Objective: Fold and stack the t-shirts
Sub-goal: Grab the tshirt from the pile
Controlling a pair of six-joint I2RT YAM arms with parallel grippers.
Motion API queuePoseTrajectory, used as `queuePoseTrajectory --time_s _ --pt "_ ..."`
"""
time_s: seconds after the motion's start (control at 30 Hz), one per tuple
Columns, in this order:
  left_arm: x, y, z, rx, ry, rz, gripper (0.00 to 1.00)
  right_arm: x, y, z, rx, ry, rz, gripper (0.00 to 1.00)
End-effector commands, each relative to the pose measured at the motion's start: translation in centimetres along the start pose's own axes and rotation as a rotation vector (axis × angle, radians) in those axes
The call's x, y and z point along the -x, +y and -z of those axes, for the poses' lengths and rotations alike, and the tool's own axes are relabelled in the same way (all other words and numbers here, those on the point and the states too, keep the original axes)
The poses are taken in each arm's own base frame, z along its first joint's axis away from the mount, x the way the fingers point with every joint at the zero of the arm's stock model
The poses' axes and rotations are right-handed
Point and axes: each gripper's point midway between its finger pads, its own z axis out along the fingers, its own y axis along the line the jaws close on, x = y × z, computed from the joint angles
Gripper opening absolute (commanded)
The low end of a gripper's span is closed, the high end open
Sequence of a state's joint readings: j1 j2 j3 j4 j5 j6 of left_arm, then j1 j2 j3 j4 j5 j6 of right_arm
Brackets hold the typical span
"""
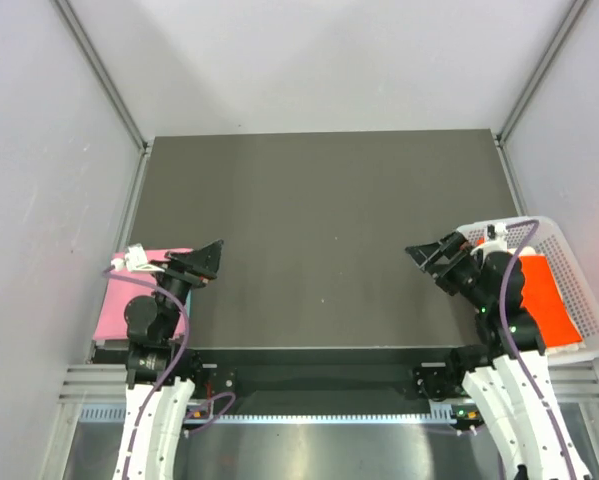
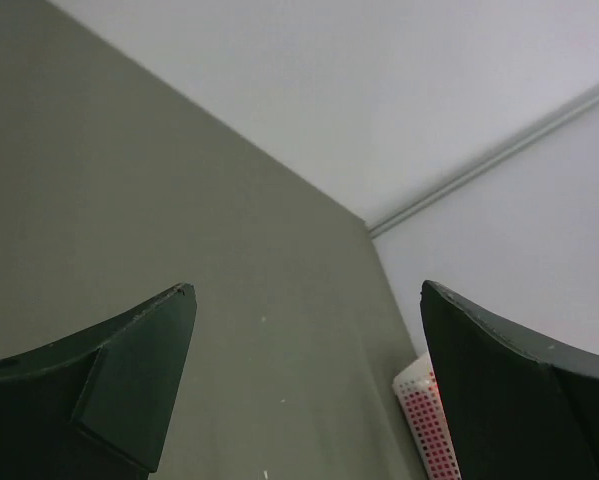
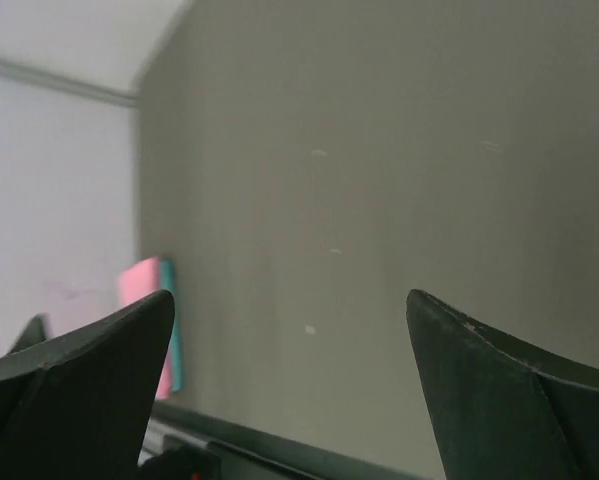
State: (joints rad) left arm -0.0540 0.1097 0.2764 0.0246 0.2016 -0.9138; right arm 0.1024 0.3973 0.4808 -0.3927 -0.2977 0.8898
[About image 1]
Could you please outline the orange t-shirt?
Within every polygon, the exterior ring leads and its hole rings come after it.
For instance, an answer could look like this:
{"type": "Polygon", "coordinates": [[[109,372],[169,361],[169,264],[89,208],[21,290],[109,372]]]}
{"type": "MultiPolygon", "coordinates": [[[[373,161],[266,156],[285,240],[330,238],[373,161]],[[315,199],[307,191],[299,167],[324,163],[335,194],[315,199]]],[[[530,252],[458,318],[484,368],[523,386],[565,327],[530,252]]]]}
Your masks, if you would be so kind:
{"type": "MultiPolygon", "coordinates": [[[[503,275],[514,250],[502,249],[496,240],[480,238],[473,258],[481,263],[475,291],[484,297],[477,302],[476,326],[480,340],[497,353],[506,351],[499,298],[503,275]]],[[[546,256],[525,247],[515,263],[505,292],[507,324],[521,351],[558,351],[583,342],[574,326],[546,256]]]]}

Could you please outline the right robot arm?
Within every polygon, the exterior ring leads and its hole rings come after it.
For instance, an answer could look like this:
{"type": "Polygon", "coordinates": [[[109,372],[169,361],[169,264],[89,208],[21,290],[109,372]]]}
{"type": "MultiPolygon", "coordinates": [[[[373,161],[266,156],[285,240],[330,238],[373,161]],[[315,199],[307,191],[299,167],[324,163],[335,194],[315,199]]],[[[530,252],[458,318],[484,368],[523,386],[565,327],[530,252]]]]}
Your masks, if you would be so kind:
{"type": "Polygon", "coordinates": [[[558,405],[539,324],[523,304],[527,284],[521,254],[531,238],[511,249],[505,233],[474,246],[454,231],[408,246],[416,266],[450,296],[475,309],[479,343],[449,351],[441,367],[420,366],[418,393],[442,402],[470,398],[477,417],[459,418],[460,432],[484,427],[508,479],[589,479],[558,405]]]}

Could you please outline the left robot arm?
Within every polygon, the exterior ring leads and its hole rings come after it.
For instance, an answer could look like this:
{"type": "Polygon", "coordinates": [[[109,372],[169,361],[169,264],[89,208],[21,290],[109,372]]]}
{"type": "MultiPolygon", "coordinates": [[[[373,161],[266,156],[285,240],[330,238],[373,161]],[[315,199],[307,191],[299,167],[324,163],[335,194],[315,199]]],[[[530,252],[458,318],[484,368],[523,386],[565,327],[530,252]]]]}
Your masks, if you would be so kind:
{"type": "Polygon", "coordinates": [[[168,251],[149,259],[139,244],[113,259],[105,275],[148,288],[123,311],[128,339],[125,417],[113,476],[116,479],[170,479],[188,411],[205,387],[206,374],[197,354],[188,354],[189,294],[218,276],[223,240],[200,249],[168,251]]]}

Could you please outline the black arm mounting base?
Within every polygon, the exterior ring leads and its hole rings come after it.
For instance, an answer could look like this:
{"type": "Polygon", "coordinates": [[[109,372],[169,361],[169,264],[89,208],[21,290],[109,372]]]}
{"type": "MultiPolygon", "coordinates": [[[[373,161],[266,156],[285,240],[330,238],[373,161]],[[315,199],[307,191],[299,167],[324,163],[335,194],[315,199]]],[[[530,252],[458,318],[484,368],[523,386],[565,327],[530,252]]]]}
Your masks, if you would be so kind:
{"type": "Polygon", "coordinates": [[[407,399],[461,398],[446,372],[449,348],[192,349],[175,368],[193,371],[197,398],[228,390],[260,392],[394,391],[407,399]]]}

